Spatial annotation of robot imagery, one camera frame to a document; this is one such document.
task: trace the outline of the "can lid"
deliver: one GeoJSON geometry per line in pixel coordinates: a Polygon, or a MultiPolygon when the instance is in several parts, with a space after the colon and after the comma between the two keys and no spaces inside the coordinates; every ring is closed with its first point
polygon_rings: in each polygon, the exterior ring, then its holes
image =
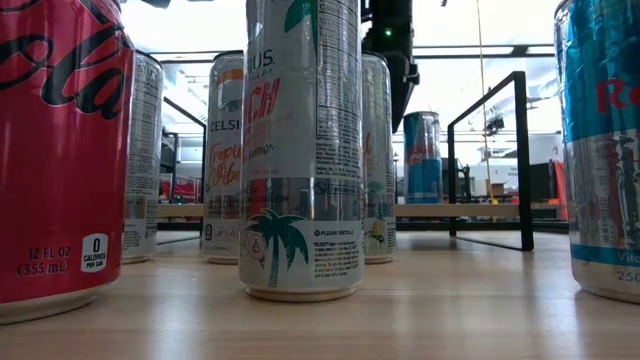
{"type": "Polygon", "coordinates": [[[553,12],[554,16],[558,15],[558,12],[560,10],[562,10],[567,5],[570,5],[571,3],[573,3],[573,0],[562,0],[562,1],[560,1],[560,4],[558,4],[558,7],[556,8],[556,11],[553,12]]]}
{"type": "Polygon", "coordinates": [[[153,56],[147,54],[146,52],[136,49],[136,54],[140,54],[140,55],[142,55],[142,56],[144,56],[146,58],[149,58],[149,59],[153,60],[153,62],[155,62],[156,64],[160,65],[160,68],[162,68],[162,63],[160,61],[158,61],[158,59],[156,59],[153,56]]]}
{"type": "Polygon", "coordinates": [[[389,64],[387,63],[387,58],[385,58],[382,54],[377,53],[375,51],[369,51],[369,50],[362,50],[362,55],[371,55],[371,56],[375,56],[377,58],[382,59],[382,61],[384,61],[384,63],[388,66],[389,64]]]}
{"type": "Polygon", "coordinates": [[[406,118],[415,117],[415,116],[431,116],[438,122],[440,119],[440,114],[438,114],[435,111],[415,111],[415,112],[406,114],[404,118],[406,119],[406,118]]]}
{"type": "Polygon", "coordinates": [[[244,51],[242,51],[242,50],[223,51],[220,54],[216,55],[213,58],[213,61],[216,61],[218,58],[221,58],[223,56],[229,56],[229,55],[244,55],[244,51]]]}

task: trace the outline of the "coca-cola can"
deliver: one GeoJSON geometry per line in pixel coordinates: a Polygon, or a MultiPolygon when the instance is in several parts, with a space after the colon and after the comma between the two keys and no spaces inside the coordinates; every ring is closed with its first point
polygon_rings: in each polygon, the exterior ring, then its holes
{"type": "Polygon", "coordinates": [[[160,62],[136,50],[123,242],[125,264],[147,261],[156,249],[163,86],[160,62]]]}
{"type": "Polygon", "coordinates": [[[364,277],[360,2],[247,1],[240,280],[346,297],[364,277]]]}
{"type": "Polygon", "coordinates": [[[364,138],[364,253],[367,264],[390,262],[396,252],[396,187],[391,144],[391,79],[387,61],[362,55],[364,138]]]}
{"type": "Polygon", "coordinates": [[[133,67],[116,1],[0,3],[0,323],[117,279],[133,67]]]}
{"type": "Polygon", "coordinates": [[[211,68],[202,256],[214,264],[238,263],[243,67],[243,52],[228,51],[211,68]]]}

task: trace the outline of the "red can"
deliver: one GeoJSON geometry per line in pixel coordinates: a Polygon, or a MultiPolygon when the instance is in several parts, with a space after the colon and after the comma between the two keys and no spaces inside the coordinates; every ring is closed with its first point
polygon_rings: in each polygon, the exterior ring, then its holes
{"type": "Polygon", "coordinates": [[[118,277],[133,66],[116,0],[0,2],[0,323],[118,277]]]}

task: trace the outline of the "celsius can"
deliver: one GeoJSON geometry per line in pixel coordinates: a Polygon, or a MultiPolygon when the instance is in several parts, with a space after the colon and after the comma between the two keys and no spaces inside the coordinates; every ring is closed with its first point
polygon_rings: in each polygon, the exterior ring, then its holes
{"type": "Polygon", "coordinates": [[[573,276],[640,302],[640,2],[565,1],[555,30],[573,276]]]}
{"type": "Polygon", "coordinates": [[[0,54],[10,323],[88,304],[120,273],[134,51],[116,1],[8,0],[0,54]]]}
{"type": "Polygon", "coordinates": [[[156,249],[163,86],[162,65],[151,56],[136,51],[123,263],[149,260],[156,249]]]}
{"type": "Polygon", "coordinates": [[[323,301],[364,276],[358,0],[249,0],[240,279],[323,301]]]}
{"type": "Polygon", "coordinates": [[[362,55],[362,136],[365,260],[380,264],[391,261],[396,251],[391,79],[384,57],[369,52],[362,55]]]}
{"type": "Polygon", "coordinates": [[[442,203],[442,158],[438,114],[404,117],[404,197],[407,204],[442,203]]]}
{"type": "Polygon", "coordinates": [[[238,263],[243,67],[243,52],[229,51],[211,68],[202,255],[216,264],[238,263]]]}

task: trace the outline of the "can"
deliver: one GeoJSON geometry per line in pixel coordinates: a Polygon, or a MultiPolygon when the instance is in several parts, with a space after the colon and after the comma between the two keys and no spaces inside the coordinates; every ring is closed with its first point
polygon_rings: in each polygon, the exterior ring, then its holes
{"type": "Polygon", "coordinates": [[[555,20],[573,276],[640,303],[640,2],[564,1],[555,20]]]}
{"type": "Polygon", "coordinates": [[[442,203],[440,121],[435,112],[404,117],[404,185],[407,204],[442,203]]]}
{"type": "Polygon", "coordinates": [[[396,252],[391,78],[385,58],[366,51],[362,55],[362,135],[365,261],[387,263],[396,252]]]}
{"type": "Polygon", "coordinates": [[[124,264],[147,261],[156,249],[163,87],[160,62],[136,50],[122,246],[124,264]]]}
{"type": "Polygon", "coordinates": [[[202,255],[214,264],[238,263],[243,67],[243,52],[228,51],[211,68],[202,255]]]}
{"type": "Polygon", "coordinates": [[[247,2],[239,269],[252,296],[332,300],[363,280],[359,7],[247,2]]]}
{"type": "Polygon", "coordinates": [[[10,0],[0,53],[0,323],[11,323],[86,305],[120,274],[134,51],[115,1],[10,0]]]}

